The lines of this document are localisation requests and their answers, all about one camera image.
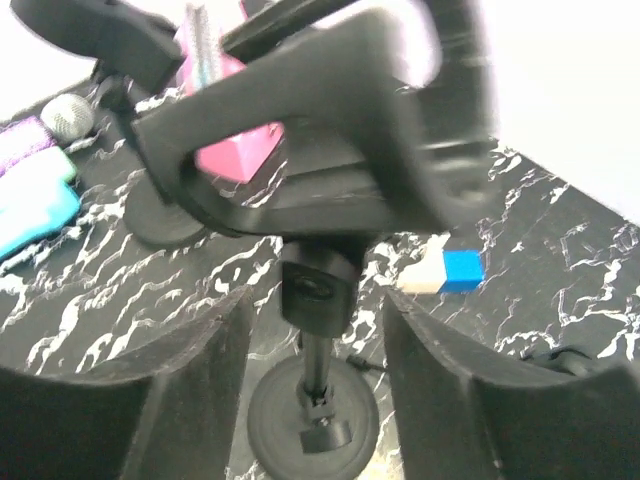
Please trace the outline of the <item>glitter purple silver-head microphone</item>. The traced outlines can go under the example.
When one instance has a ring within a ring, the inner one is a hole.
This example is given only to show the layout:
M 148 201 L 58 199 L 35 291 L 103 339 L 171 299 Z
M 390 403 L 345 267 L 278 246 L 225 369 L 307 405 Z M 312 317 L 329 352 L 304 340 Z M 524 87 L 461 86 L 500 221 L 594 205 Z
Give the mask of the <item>glitter purple silver-head microphone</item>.
M 32 154 L 88 137 L 94 124 L 95 113 L 88 100 L 76 94 L 58 95 L 43 107 L 40 115 L 1 129 L 1 175 Z

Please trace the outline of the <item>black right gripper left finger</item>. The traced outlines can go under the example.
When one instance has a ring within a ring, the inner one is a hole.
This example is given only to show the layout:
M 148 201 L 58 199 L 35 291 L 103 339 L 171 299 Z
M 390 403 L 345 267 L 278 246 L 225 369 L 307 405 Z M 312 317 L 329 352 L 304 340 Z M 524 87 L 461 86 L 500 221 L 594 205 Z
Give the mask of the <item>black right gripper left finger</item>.
M 1 371 L 5 479 L 221 479 L 255 312 L 248 288 L 70 375 Z

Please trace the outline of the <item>black tripod stand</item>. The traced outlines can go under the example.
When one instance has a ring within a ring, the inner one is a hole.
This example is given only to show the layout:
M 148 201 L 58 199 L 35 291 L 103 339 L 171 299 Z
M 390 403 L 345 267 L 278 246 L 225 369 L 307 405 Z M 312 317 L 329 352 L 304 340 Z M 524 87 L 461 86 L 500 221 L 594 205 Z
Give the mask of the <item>black tripod stand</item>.
M 575 346 L 560 346 L 537 353 L 529 349 L 521 355 L 521 361 L 558 373 L 583 377 L 596 369 L 597 360 Z

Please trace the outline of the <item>mint green microphone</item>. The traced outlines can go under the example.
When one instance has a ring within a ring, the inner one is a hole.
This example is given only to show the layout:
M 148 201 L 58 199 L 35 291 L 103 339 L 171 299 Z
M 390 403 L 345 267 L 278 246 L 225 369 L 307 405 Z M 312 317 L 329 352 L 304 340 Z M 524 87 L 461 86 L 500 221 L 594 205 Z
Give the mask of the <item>mint green microphone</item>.
M 70 183 L 77 169 L 67 154 L 59 147 L 41 150 L 20 160 L 1 176 L 1 203 L 7 203 L 32 188 Z

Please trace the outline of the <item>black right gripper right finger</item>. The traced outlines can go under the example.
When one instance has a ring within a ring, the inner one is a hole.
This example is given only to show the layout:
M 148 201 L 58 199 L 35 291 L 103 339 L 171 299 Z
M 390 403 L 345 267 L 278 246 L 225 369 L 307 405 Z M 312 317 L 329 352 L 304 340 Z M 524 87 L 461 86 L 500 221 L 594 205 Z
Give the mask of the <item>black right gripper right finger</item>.
M 390 291 L 384 340 L 409 479 L 635 479 L 639 368 L 575 377 L 498 353 Z

